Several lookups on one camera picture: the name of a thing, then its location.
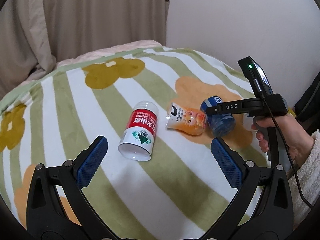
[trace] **wall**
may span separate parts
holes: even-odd
[[[251,56],[293,106],[320,71],[320,10],[314,0],[170,0],[167,46],[236,69]]]

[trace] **cartoon character face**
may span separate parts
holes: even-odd
[[[184,121],[188,125],[195,125],[196,124],[196,113],[194,111],[187,111],[184,115]]]

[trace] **white fluffy sleeve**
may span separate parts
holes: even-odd
[[[312,137],[315,139],[315,144],[308,159],[297,171],[297,175],[304,197],[313,205],[320,194],[320,132],[316,131]],[[294,227],[297,227],[310,208],[301,200],[294,176],[289,179],[289,186],[293,202]]]

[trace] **textured blue pad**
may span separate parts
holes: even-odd
[[[239,189],[242,185],[242,172],[216,138],[212,140],[211,152],[230,186]]]
[[[100,163],[108,150],[108,141],[102,138],[94,147],[92,152],[89,153],[86,160],[82,163],[77,171],[77,186],[81,189],[87,187],[96,173]]]

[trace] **silver bolt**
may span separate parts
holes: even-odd
[[[281,164],[277,164],[277,166],[276,166],[276,167],[277,167],[277,169],[278,169],[278,170],[280,170],[280,171],[282,171],[282,170],[283,170],[283,166],[282,166]]]
[[[66,161],[64,162],[64,165],[67,166],[67,167],[71,166],[72,164],[73,164],[73,161],[72,161],[72,160],[66,160]]]
[[[253,162],[253,161],[247,161],[247,165],[248,165],[249,167],[253,167],[253,166],[254,166],[254,162]]]
[[[37,169],[37,170],[41,170],[42,167],[43,167],[43,164],[42,164],[42,163],[39,163],[39,164],[36,166],[36,169]]]

